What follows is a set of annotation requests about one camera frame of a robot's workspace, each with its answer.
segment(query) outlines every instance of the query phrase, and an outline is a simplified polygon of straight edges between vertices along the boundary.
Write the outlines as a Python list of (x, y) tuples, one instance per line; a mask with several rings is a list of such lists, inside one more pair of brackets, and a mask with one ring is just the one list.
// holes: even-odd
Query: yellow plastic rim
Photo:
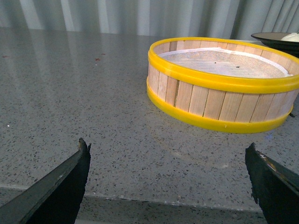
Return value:
[(272, 130), (284, 123), (289, 113), (292, 111), (293, 106), (290, 111), (274, 120), (268, 120), (263, 122), (253, 122), (253, 123), (242, 123), (242, 122), (232, 122), (232, 121), (223, 121), (215, 120), (210, 118), (204, 118), (193, 113), (188, 113), (181, 109), (178, 109), (159, 98), (149, 86), (149, 78), (147, 78), (147, 93), (150, 100), (156, 105), (160, 110), (167, 113), (168, 115), (181, 120), (190, 125), (219, 131), (219, 132), (228, 132), (228, 133), (258, 133), (266, 132)]
[(198, 85), (210, 89), (241, 92), (241, 93), (279, 93), (288, 92), (299, 88), (299, 75), (282, 77), (282, 78), (242, 78), (217, 75), (208, 72), (189, 69), (183, 66), (166, 61), (154, 52), (154, 48), (158, 45), (174, 41), (213, 41), (234, 43), (245, 46), (254, 47), (286, 57), (299, 64), (299, 59), (279, 50), (271, 49), (264, 46), (259, 46), (251, 43), (240, 41), (224, 40), (218, 38), (204, 37), (180, 37), (171, 38), (153, 43), (148, 52), (149, 63), (158, 71), (173, 77), (174, 79)]

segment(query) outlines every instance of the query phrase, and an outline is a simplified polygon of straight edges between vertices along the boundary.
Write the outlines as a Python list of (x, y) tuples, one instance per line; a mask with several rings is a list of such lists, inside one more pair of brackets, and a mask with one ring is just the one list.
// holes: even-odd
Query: gray curtain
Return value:
[(0, 0), (0, 27), (253, 40), (298, 32), (299, 0)]

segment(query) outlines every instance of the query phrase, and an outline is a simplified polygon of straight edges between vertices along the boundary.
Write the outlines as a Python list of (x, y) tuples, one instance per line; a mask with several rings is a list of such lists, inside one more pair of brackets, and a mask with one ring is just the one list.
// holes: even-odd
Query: wooden steamer basket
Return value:
[[(289, 77), (218, 75), (169, 62), (159, 54), (220, 47), (261, 56), (282, 66)], [(299, 59), (255, 44), (216, 38), (158, 41), (148, 53), (147, 93), (165, 113), (191, 125), (229, 133), (258, 133), (283, 124), (299, 93)]]

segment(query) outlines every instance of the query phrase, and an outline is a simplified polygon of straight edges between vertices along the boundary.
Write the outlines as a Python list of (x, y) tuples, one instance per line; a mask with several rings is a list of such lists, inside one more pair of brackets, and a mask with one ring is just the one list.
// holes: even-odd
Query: gray speckled countertop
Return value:
[(299, 100), (280, 127), (205, 130), (146, 94), (158, 37), (0, 28), (0, 204), (92, 143), (86, 197), (251, 210), (245, 148), (299, 173)]

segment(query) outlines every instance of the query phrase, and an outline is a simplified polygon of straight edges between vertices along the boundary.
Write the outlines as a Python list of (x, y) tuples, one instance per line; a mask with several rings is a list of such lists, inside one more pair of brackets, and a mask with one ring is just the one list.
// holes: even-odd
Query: white cloth liner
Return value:
[(187, 68), (219, 75), (249, 78), (292, 76), (284, 67), (269, 59), (220, 47), (176, 50), (159, 56)]

